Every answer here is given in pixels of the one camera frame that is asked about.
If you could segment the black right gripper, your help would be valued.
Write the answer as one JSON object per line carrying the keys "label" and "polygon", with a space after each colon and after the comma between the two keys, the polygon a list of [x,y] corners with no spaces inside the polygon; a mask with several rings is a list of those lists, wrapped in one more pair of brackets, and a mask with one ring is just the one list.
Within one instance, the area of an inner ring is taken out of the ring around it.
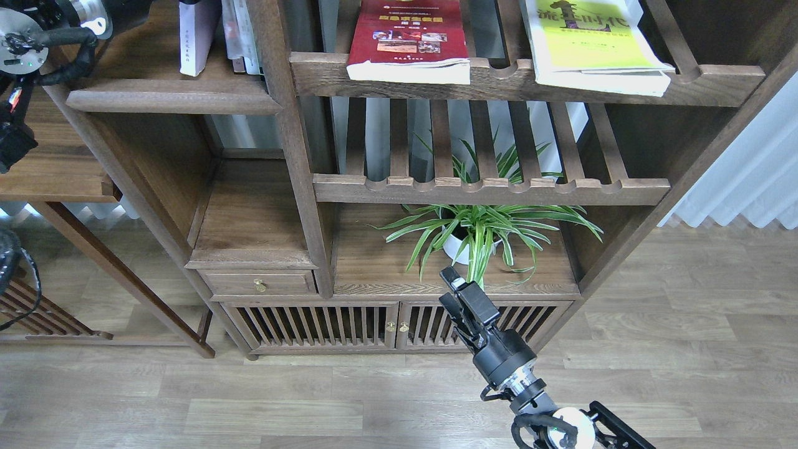
{"label": "black right gripper", "polygon": [[441,278],[450,292],[439,298],[457,335],[469,350],[476,350],[473,363],[488,384],[496,389],[519,367],[536,360],[536,353],[516,331],[487,331],[495,326],[499,310],[474,281],[465,281],[448,266]]}

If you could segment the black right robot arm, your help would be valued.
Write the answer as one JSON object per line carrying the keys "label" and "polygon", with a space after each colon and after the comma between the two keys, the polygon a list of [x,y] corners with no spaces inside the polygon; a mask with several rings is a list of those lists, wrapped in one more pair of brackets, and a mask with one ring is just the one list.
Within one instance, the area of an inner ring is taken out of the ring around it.
{"label": "black right robot arm", "polygon": [[558,407],[533,373],[536,353],[514,330],[497,327],[499,311],[484,290],[454,268],[441,271],[449,292],[440,301],[457,336],[473,353],[487,381],[482,401],[507,400],[515,418],[511,436],[519,448],[653,448],[653,444],[598,401],[587,411]]}

